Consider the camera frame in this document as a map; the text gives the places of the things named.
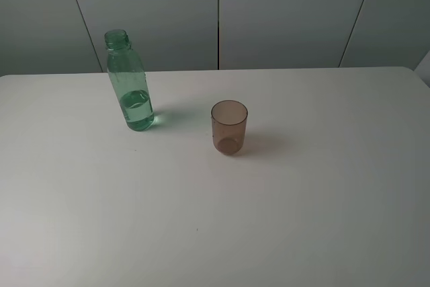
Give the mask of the green transparent plastic bottle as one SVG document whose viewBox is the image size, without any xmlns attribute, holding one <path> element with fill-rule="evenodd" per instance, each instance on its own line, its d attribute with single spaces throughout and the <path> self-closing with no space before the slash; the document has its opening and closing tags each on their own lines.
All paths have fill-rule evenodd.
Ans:
<svg viewBox="0 0 430 287">
<path fill-rule="evenodd" d="M 107 73 L 127 126 L 134 131 L 146 130 L 155 115 L 142 61 L 132 49 L 126 31 L 110 30 L 104 38 Z"/>
</svg>

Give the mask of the pink translucent plastic cup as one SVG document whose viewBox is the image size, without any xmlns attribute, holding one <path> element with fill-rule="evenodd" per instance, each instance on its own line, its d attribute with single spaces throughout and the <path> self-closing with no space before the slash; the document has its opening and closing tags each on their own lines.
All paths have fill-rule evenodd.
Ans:
<svg viewBox="0 0 430 287">
<path fill-rule="evenodd" d="M 233 155 L 242 149 L 248 115 L 248 109 L 235 100 L 223 100 L 212 107 L 212 141 L 217 151 Z"/>
</svg>

